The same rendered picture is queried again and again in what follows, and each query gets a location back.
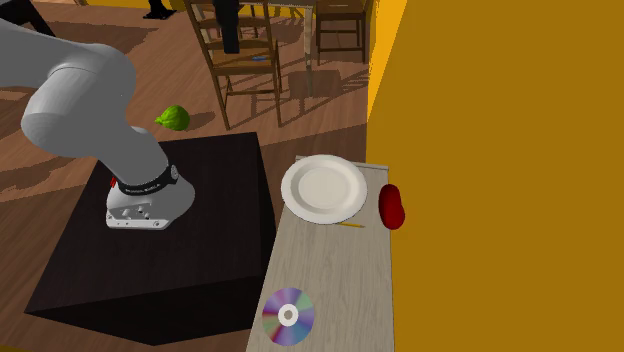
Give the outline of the white round plate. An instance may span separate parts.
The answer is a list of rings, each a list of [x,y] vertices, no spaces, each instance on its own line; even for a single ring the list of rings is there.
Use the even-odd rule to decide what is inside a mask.
[[[368,196],[366,179],[358,167],[342,157],[327,154],[296,160],[284,173],[280,191],[294,215],[320,225],[352,218]]]

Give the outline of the dark red rounded object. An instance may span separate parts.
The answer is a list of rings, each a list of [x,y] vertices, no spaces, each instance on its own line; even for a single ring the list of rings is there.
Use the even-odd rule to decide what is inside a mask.
[[[384,226],[390,230],[400,228],[406,218],[401,193],[393,184],[384,185],[379,194],[378,208]]]

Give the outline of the black robot stand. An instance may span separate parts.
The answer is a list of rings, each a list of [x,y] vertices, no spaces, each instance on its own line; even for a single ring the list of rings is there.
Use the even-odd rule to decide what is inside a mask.
[[[195,188],[163,230],[111,229],[97,164],[27,305],[34,316],[161,345],[252,326],[276,235],[255,133],[166,141]]]

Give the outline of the wooden ladder-back chair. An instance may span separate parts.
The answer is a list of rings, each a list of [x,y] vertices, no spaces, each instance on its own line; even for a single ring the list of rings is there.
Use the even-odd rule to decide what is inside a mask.
[[[263,7],[261,17],[243,17],[238,12],[238,35],[240,52],[226,54],[223,50],[221,28],[217,23],[212,4],[200,5],[204,20],[192,20],[201,51],[212,77],[217,101],[226,129],[230,129],[227,115],[227,101],[231,96],[272,94],[276,113],[281,113],[282,76],[278,41],[272,35],[271,17],[267,0],[260,0]],[[266,61],[252,61],[254,56],[265,56]],[[233,76],[268,75],[272,76],[273,87],[259,90],[235,90],[231,83]]]

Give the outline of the green lettuce head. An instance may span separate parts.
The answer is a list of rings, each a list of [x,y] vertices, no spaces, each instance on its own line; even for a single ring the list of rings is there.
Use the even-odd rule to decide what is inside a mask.
[[[172,105],[165,109],[154,122],[174,131],[184,131],[190,124],[190,115],[182,106]]]

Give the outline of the iridescent compact disc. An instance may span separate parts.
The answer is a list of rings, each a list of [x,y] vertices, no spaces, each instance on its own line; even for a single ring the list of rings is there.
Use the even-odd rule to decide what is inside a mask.
[[[314,324],[314,305],[310,297],[297,288],[283,288],[265,302],[262,327],[269,339],[281,346],[303,341]]]

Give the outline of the black upright object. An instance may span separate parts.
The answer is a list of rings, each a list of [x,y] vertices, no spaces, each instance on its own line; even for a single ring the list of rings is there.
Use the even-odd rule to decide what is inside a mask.
[[[223,50],[226,54],[240,52],[238,35],[239,0],[212,0],[217,23],[221,28]]]

